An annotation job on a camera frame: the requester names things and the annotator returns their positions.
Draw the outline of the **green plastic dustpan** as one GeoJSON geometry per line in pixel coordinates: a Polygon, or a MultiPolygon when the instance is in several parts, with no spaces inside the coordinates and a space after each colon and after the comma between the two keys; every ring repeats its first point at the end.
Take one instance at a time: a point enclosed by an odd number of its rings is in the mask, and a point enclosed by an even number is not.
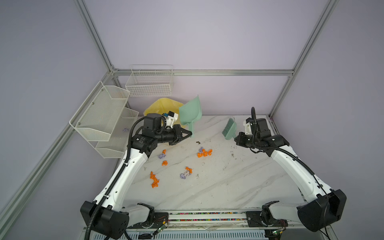
{"type": "Polygon", "coordinates": [[[179,107],[179,117],[181,125],[187,126],[188,130],[194,134],[194,124],[202,117],[202,106],[199,96],[179,107]]]}

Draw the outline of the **green hand brush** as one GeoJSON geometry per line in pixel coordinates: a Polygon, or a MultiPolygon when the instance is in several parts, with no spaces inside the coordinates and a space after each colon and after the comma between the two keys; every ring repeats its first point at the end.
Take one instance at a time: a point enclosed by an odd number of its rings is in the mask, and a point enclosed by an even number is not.
{"type": "Polygon", "coordinates": [[[231,140],[236,138],[236,131],[237,123],[235,122],[235,119],[229,118],[225,128],[222,131],[225,140],[231,140]]]}

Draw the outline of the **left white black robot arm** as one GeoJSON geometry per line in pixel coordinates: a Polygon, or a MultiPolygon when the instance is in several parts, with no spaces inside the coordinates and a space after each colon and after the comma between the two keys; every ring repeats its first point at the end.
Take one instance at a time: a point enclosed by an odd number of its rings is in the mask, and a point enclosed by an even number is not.
{"type": "Polygon", "coordinates": [[[175,124],[178,115],[148,114],[137,120],[128,135],[127,150],[117,170],[92,202],[85,201],[81,214],[87,225],[84,238],[91,232],[119,239],[128,227],[141,225],[148,228],[155,221],[155,208],[138,203],[125,208],[124,199],[135,176],[159,143],[174,146],[192,136],[192,132],[175,124]]]}

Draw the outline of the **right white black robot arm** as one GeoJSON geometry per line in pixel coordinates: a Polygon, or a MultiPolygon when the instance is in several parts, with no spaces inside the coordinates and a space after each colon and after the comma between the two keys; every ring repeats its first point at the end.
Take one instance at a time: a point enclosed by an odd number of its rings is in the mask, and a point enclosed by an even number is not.
{"type": "Polygon", "coordinates": [[[262,206],[261,224],[270,227],[278,222],[300,222],[309,231],[317,232],[339,221],[347,196],[334,190],[295,153],[282,135],[272,135],[265,119],[258,119],[251,108],[251,117],[245,120],[245,130],[234,138],[236,145],[253,153],[265,153],[278,163],[298,187],[304,203],[283,204],[271,201],[262,206]]]}

